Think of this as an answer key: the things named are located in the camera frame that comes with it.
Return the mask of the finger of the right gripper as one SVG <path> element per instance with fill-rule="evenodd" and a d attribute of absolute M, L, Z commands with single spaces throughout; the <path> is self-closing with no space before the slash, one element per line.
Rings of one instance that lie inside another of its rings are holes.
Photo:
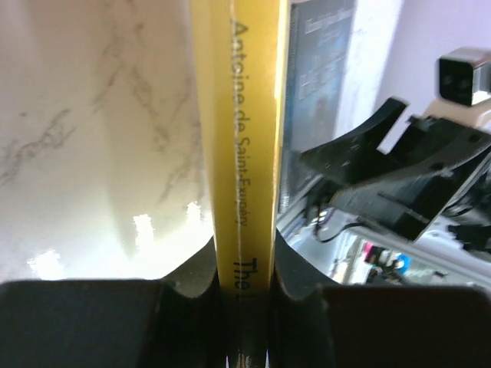
<path fill-rule="evenodd" d="M 401 100 L 387 99 L 360 126 L 303 152 L 301 162 L 337 184 L 357 184 L 398 169 L 400 164 L 377 148 L 406 108 Z"/>

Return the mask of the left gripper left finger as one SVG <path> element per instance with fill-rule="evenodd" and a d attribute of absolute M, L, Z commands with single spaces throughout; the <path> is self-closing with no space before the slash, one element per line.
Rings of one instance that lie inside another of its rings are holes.
<path fill-rule="evenodd" d="M 1 286 L 3 367 L 220 367 L 214 244 L 157 280 Z"/>

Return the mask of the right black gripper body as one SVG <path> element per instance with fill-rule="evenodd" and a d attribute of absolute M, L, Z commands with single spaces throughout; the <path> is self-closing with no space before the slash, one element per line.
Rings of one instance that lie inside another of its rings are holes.
<path fill-rule="evenodd" d="M 490 134 L 445 118 L 412 116 L 369 178 L 339 189 L 330 204 L 362 222 L 416 241 L 490 162 Z"/>

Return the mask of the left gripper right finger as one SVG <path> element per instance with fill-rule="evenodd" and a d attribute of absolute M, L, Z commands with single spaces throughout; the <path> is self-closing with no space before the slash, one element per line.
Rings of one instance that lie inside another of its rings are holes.
<path fill-rule="evenodd" d="M 272 367 L 488 367 L 490 295 L 474 287 L 341 285 L 275 240 Z"/>

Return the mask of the dark cover bottom book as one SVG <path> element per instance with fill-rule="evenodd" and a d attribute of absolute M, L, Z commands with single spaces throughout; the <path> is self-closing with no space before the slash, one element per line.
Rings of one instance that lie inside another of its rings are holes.
<path fill-rule="evenodd" d="M 300 155 L 334 136 L 354 13 L 353 1 L 292 2 L 278 201 L 281 215 L 315 176 Z"/>

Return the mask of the yellow thin book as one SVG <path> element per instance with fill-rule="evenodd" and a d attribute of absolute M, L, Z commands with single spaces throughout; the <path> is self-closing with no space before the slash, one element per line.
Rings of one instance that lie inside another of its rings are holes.
<path fill-rule="evenodd" d="M 190 14 L 226 358 L 263 367 L 290 4 L 193 1 Z"/>

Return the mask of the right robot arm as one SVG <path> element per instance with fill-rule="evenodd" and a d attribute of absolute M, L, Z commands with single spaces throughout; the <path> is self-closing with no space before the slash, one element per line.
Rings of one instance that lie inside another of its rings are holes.
<path fill-rule="evenodd" d="M 489 251 L 490 105 L 435 100 L 381 152 L 406 106 L 389 98 L 357 128 L 301 155 L 322 177 L 318 204 L 409 242 L 444 217 L 465 250 Z"/>

